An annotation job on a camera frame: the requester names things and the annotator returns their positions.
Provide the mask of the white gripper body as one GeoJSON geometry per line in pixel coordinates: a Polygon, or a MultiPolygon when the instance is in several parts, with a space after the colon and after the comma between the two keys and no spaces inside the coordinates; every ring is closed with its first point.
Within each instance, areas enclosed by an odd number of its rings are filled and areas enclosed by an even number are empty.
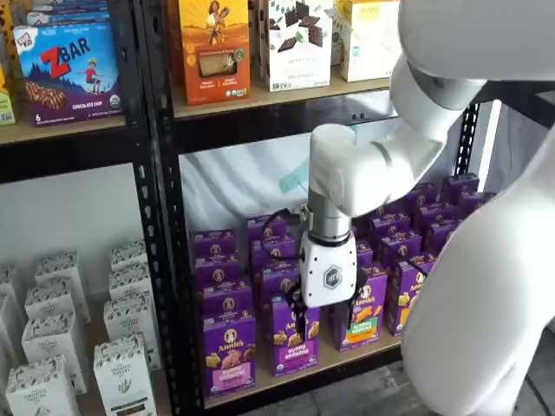
{"type": "Polygon", "coordinates": [[[299,261],[302,298],[307,308],[344,302],[355,293],[356,240],[351,232],[339,245],[322,245],[305,232],[299,261]]]}

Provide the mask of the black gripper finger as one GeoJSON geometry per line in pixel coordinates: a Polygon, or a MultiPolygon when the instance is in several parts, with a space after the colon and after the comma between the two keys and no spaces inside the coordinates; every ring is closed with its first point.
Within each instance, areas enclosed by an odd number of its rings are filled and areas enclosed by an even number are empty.
{"type": "Polygon", "coordinates": [[[346,304],[346,316],[344,319],[344,325],[346,329],[350,329],[353,323],[356,323],[356,317],[360,312],[359,299],[351,298],[346,304]]]}
{"type": "Polygon", "coordinates": [[[294,315],[295,328],[302,342],[306,341],[306,313],[305,303],[300,282],[293,283],[285,292],[285,301],[294,315]]]}

